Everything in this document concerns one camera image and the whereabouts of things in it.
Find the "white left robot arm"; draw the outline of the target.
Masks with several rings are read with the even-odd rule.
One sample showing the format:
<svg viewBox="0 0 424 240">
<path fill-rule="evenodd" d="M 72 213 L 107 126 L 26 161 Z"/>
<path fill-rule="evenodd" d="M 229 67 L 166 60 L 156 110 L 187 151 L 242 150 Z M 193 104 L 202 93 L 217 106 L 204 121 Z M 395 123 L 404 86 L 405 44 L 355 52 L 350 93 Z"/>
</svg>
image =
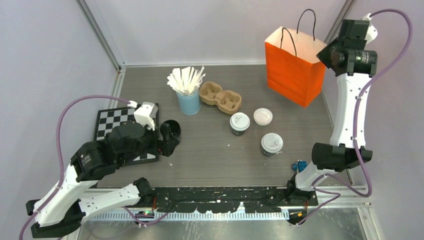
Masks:
<svg viewBox="0 0 424 240">
<path fill-rule="evenodd" d="M 35 218 L 32 237 L 61 238 L 78 230 L 89 218 L 110 210 L 137 204 L 148 207 L 156 194 L 145 178 L 94 198 L 84 199 L 82 194 L 138 156 L 170 156 L 180 142 L 179 123 L 167 120 L 157 131 L 126 121 L 103 139 L 83 144 L 49 194 L 26 203 L 28 215 Z"/>
</svg>

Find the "white coffee cup lid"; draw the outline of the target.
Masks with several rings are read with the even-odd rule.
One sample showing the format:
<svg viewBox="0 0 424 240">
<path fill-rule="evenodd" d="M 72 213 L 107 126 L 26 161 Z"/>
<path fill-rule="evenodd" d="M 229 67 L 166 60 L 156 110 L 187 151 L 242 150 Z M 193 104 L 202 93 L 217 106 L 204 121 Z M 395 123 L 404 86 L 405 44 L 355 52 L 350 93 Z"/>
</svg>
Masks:
<svg viewBox="0 0 424 240">
<path fill-rule="evenodd" d="M 267 133 L 261 139 L 261 149 L 270 153 L 279 153 L 283 148 L 283 138 L 277 133 Z"/>
</svg>

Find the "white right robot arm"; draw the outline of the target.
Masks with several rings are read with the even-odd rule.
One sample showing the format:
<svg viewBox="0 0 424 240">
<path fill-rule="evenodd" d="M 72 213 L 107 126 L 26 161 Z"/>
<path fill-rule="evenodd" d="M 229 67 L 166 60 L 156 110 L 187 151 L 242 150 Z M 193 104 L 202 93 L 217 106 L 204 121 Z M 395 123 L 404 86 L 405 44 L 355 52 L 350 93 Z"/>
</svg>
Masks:
<svg viewBox="0 0 424 240">
<path fill-rule="evenodd" d="M 338 104 L 330 143 L 315 143 L 311 163 L 287 182 L 285 198 L 291 205 L 309 200 L 314 187 L 329 176 L 369 162 L 364 123 L 369 87 L 376 74 L 378 55 L 365 50 L 376 37 L 376 29 L 366 18 L 344 19 L 337 38 L 316 56 L 336 76 Z"/>
</svg>

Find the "orange paper bag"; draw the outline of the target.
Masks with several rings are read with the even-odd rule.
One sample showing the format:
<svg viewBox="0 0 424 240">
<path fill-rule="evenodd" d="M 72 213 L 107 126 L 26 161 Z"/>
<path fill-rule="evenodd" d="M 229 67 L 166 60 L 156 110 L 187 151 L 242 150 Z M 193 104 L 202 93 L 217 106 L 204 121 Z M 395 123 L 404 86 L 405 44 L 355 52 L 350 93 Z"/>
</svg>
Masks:
<svg viewBox="0 0 424 240">
<path fill-rule="evenodd" d="M 279 27 L 264 41 L 267 85 L 301 107 L 307 107 L 321 92 L 326 66 L 317 54 L 327 44 L 315 37 L 316 13 L 312 35 L 296 29 Z"/>
</svg>

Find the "black paper coffee cup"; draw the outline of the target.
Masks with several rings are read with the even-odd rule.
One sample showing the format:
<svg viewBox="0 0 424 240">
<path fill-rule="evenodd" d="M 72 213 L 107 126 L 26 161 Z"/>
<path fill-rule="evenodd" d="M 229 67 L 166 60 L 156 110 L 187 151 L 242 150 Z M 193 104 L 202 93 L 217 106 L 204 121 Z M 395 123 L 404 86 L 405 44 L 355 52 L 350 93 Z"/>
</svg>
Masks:
<svg viewBox="0 0 424 240">
<path fill-rule="evenodd" d="M 263 153 L 265 156 L 267 156 L 267 157 L 272 157 L 272 156 L 274 156 L 274 155 L 278 154 L 278 152 L 269 152 L 269 151 L 267 151 L 267 150 L 265 150 L 265 149 L 262 149 L 261 151 L 262 151 L 262 153 Z"/>
</svg>

